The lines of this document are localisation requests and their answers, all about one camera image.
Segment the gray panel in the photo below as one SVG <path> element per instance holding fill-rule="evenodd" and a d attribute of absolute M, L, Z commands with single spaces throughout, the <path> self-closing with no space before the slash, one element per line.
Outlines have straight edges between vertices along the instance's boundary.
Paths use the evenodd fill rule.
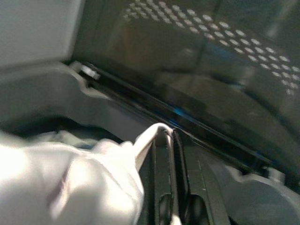
<path fill-rule="evenodd" d="M 61 63 L 0 73 L 0 127 L 36 116 L 64 116 L 134 141 L 154 121 L 94 89 Z"/>
<path fill-rule="evenodd" d="M 242 175 L 210 154 L 205 158 L 221 188 L 230 217 L 239 225 L 300 224 L 300 197 L 280 182 Z"/>
<path fill-rule="evenodd" d="M 83 3 L 84 0 L 2 0 L 0 67 L 69 57 Z"/>

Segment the white dot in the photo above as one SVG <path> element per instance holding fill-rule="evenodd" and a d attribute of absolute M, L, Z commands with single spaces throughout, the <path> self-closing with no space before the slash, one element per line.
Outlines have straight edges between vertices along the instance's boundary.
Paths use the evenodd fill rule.
<path fill-rule="evenodd" d="M 151 17 L 156 16 L 154 13 L 150 12 L 149 13 Z"/>
<path fill-rule="evenodd" d="M 141 7 L 136 7 L 135 10 L 136 10 L 138 13 L 143 12 Z"/>
<path fill-rule="evenodd" d="M 289 75 L 288 73 L 286 73 L 286 72 L 283 72 L 282 75 L 283 75 L 285 78 L 291 78 L 290 75 Z"/>
<path fill-rule="evenodd" d="M 285 61 L 285 62 L 289 62 L 290 60 L 287 58 L 287 57 L 285 57 L 285 56 L 280 56 L 280 59 L 282 60 L 282 61 Z"/>
<path fill-rule="evenodd" d="M 179 12 L 178 15 L 179 15 L 181 18 L 186 18 L 186 17 L 187 17 L 183 12 Z"/>
<path fill-rule="evenodd" d="M 219 31 L 215 31 L 215 35 L 217 35 L 219 38 L 224 38 L 224 35 Z"/>
<path fill-rule="evenodd" d="M 212 35 L 209 34 L 209 33 L 205 33 L 204 36 L 207 37 L 207 38 L 209 38 L 209 39 L 211 39 L 211 40 L 214 40 L 214 39 L 215 39 L 214 36 L 212 36 Z"/>
<path fill-rule="evenodd" d="M 262 66 L 263 68 L 265 68 L 265 69 L 270 69 L 270 67 L 267 66 L 266 64 L 261 63 L 261 66 Z"/>
<path fill-rule="evenodd" d="M 219 24 L 222 26 L 222 27 L 224 27 L 224 28 L 229 28 L 229 25 L 227 24 L 227 23 L 225 23 L 225 22 L 219 22 Z"/>
<path fill-rule="evenodd" d="M 159 6 L 157 6 L 157 5 L 152 5 L 152 7 L 153 7 L 156 11 L 159 10 Z"/>
<path fill-rule="evenodd" d="M 165 21 L 166 23 L 171 23 L 171 20 L 170 20 L 169 18 L 164 18 L 164 21 Z"/>
<path fill-rule="evenodd" d="M 239 48 L 234 48 L 238 53 L 240 54 L 244 54 L 243 50 L 239 49 Z"/>
<path fill-rule="evenodd" d="M 193 25 L 193 23 L 192 23 L 190 20 L 184 20 L 184 22 L 185 22 L 187 25 L 189 25 L 189 26 L 192 26 L 192 25 Z"/>
<path fill-rule="evenodd" d="M 236 40 L 234 40 L 234 39 L 230 39 L 229 40 L 231 43 L 233 43 L 234 45 L 240 45 Z"/>
<path fill-rule="evenodd" d="M 235 35 L 234 35 L 231 31 L 229 31 L 229 30 L 225 30 L 225 33 L 226 33 L 228 36 L 232 37 L 232 38 L 235 37 Z"/>
<path fill-rule="evenodd" d="M 135 18 L 135 19 L 138 19 L 138 15 L 136 13 L 131 13 L 131 15 Z"/>
<path fill-rule="evenodd" d="M 260 45 L 261 43 L 258 41 L 258 40 L 256 40 L 256 39 L 251 39 L 251 41 L 253 42 L 253 44 L 255 44 L 255 45 Z"/>
<path fill-rule="evenodd" d="M 240 35 L 240 36 L 243 36 L 243 37 L 246 36 L 246 34 L 241 30 L 236 30 L 235 32 L 237 32 L 237 34 Z"/>
<path fill-rule="evenodd" d="M 203 31 L 208 31 L 207 27 L 204 25 L 199 25 L 199 28 Z"/>
<path fill-rule="evenodd" d="M 293 71 L 300 72 L 300 69 L 298 67 L 292 67 Z"/>
<path fill-rule="evenodd" d="M 300 81 L 300 77 L 298 77 L 297 75 L 293 74 L 292 75 L 292 78 L 296 81 Z"/>
<path fill-rule="evenodd" d="M 245 44 L 245 45 L 250 45 L 250 43 L 247 41 L 247 40 L 245 40 L 245 39 L 241 39 L 240 40 L 243 44 Z"/>
<path fill-rule="evenodd" d="M 282 82 L 284 85 L 288 85 L 288 84 L 289 84 L 289 82 L 286 81 L 286 80 L 281 80 L 281 82 Z"/>
<path fill-rule="evenodd" d="M 157 12 L 160 16 L 165 16 L 165 14 L 164 14 L 164 12 L 163 11 L 159 11 L 159 12 Z"/>
<path fill-rule="evenodd" d="M 147 14 L 145 14 L 145 13 L 142 14 L 142 17 L 143 17 L 144 19 L 149 19 L 149 17 L 148 17 Z"/>
<path fill-rule="evenodd" d="M 169 9 L 169 8 L 165 8 L 165 12 L 166 12 L 167 14 L 172 14 L 172 10 Z"/>
<path fill-rule="evenodd" d="M 160 2 L 159 2 L 159 5 L 160 5 L 161 7 L 164 7 L 164 6 L 166 5 L 166 3 L 165 3 L 164 1 L 160 1 Z"/>
<path fill-rule="evenodd" d="M 294 94 L 294 92 L 293 92 L 292 90 L 290 90 L 290 89 L 287 89 L 287 90 L 286 90 L 286 93 L 287 93 L 288 95 L 293 95 L 293 94 Z"/>
<path fill-rule="evenodd" d="M 281 77 L 280 73 L 277 73 L 277 72 L 275 72 L 275 71 L 273 71 L 272 74 L 273 74 L 274 76 Z"/>
<path fill-rule="evenodd" d="M 264 53 L 264 50 L 259 48 L 259 47 L 255 47 L 256 51 L 260 54 L 263 54 Z"/>
<path fill-rule="evenodd" d="M 273 66 L 275 69 L 280 69 L 280 67 L 274 63 L 271 63 L 271 66 Z"/>
<path fill-rule="evenodd" d="M 229 44 L 228 44 L 226 41 L 224 41 L 224 40 L 220 40 L 220 42 L 221 42 L 222 44 L 226 45 L 226 46 L 229 46 Z"/>
<path fill-rule="evenodd" d="M 179 10 L 180 10 L 179 6 L 176 6 L 176 5 L 173 5 L 172 8 L 173 8 L 174 10 L 176 10 L 176 11 L 179 11 Z"/>
<path fill-rule="evenodd" d="M 193 33 L 199 33 L 199 31 L 195 27 L 190 27 L 189 28 Z"/>
<path fill-rule="evenodd" d="M 259 57 L 261 60 L 263 60 L 263 61 L 268 61 L 267 58 L 264 57 L 264 56 L 262 56 L 262 55 L 259 55 L 258 57 Z"/>
<path fill-rule="evenodd" d="M 275 53 L 275 51 L 274 51 L 273 49 L 269 48 L 269 47 L 266 47 L 266 50 L 267 50 L 268 52 L 270 52 L 270 53 Z"/>
<path fill-rule="evenodd" d="M 212 21 L 212 18 L 209 15 L 203 15 L 202 17 L 206 21 L 210 21 L 210 22 Z"/>
<path fill-rule="evenodd" d="M 199 17 L 194 17 L 193 18 L 195 20 L 195 22 L 197 23 L 202 23 L 202 20 Z"/>
<path fill-rule="evenodd" d="M 176 25 L 179 26 L 180 28 L 184 28 L 184 25 L 180 22 L 176 22 Z"/>
<path fill-rule="evenodd" d="M 249 57 L 252 61 L 257 62 L 257 58 L 255 58 L 254 56 L 249 55 L 248 57 Z"/>
<path fill-rule="evenodd" d="M 218 27 L 216 24 L 214 24 L 214 23 L 211 23 L 211 24 L 210 24 L 210 27 L 211 27 L 212 29 L 214 29 L 214 30 L 218 30 L 218 29 L 219 29 L 219 27 Z"/>
<path fill-rule="evenodd" d="M 253 51 L 251 48 L 247 48 L 247 47 L 246 47 L 245 50 L 246 50 L 247 52 L 251 53 L 251 54 L 254 53 L 254 51 Z"/>
<path fill-rule="evenodd" d="M 189 13 L 190 15 L 196 15 L 196 12 L 192 9 L 188 9 L 187 13 Z"/>
<path fill-rule="evenodd" d="M 281 67 L 282 67 L 283 69 L 285 69 L 285 70 L 291 70 L 291 68 L 289 68 L 289 67 L 286 66 L 286 65 L 281 65 Z"/>
<path fill-rule="evenodd" d="M 148 13 L 152 13 L 152 9 L 150 9 L 150 8 L 145 8 L 145 10 L 148 12 Z"/>
<path fill-rule="evenodd" d="M 295 84 L 295 83 L 293 83 L 293 82 L 290 83 L 290 86 L 291 86 L 292 88 L 298 89 L 298 85 Z"/>
<path fill-rule="evenodd" d="M 153 8 L 158 7 L 154 2 L 150 2 L 149 5 L 151 5 Z"/>
<path fill-rule="evenodd" d="M 153 15 L 152 19 L 155 20 L 155 21 L 160 21 L 159 18 L 156 15 Z"/>
<path fill-rule="evenodd" d="M 170 17 L 171 17 L 171 19 L 173 19 L 174 21 L 178 21 L 178 17 L 177 17 L 177 16 L 171 15 Z"/>
<path fill-rule="evenodd" d="M 269 55 L 269 58 L 274 60 L 274 61 L 278 61 L 278 59 L 276 57 L 272 56 L 272 55 Z"/>

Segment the dot pattern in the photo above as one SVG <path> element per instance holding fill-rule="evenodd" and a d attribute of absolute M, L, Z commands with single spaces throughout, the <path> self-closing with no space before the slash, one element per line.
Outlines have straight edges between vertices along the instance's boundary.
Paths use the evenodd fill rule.
<path fill-rule="evenodd" d="M 273 46 L 264 46 L 263 41 L 232 28 L 227 22 L 215 21 L 209 14 L 197 14 L 194 9 L 169 5 L 164 1 L 135 0 L 124 10 L 123 18 L 128 23 L 150 19 L 202 35 L 269 71 L 284 86 L 287 95 L 294 95 L 300 86 L 300 68 L 292 65 L 288 56 L 278 53 L 280 51 Z"/>

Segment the black plastic part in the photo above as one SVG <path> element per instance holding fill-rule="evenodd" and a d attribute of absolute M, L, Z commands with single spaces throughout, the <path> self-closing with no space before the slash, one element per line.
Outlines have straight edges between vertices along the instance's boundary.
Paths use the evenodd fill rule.
<path fill-rule="evenodd" d="M 137 225 L 155 225 L 154 164 L 153 154 L 148 154 L 139 171 L 144 187 L 144 202 Z"/>
<path fill-rule="evenodd" d="M 154 164 L 155 224 L 168 225 L 173 212 L 173 194 L 170 178 L 170 156 L 166 133 L 159 130 L 152 145 Z"/>
<path fill-rule="evenodd" d="M 169 225 L 172 219 L 172 196 L 162 196 L 159 202 L 159 225 Z"/>
<path fill-rule="evenodd" d="M 229 225 L 218 182 L 201 156 L 203 149 L 191 141 L 185 142 L 184 149 L 176 130 L 173 139 L 181 221 L 188 225 Z"/>

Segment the hinge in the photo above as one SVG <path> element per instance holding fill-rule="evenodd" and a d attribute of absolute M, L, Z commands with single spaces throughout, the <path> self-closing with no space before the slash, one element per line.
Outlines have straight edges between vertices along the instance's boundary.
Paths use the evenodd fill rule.
<path fill-rule="evenodd" d="M 285 174 L 271 167 L 265 167 L 268 171 L 268 178 L 276 183 L 285 184 Z"/>
<path fill-rule="evenodd" d="M 91 69 L 90 67 L 83 65 L 82 63 L 75 61 L 69 65 L 70 68 L 75 70 L 77 73 L 84 73 L 85 75 L 93 78 L 94 80 L 98 80 L 101 75 L 97 73 L 96 70 Z"/>

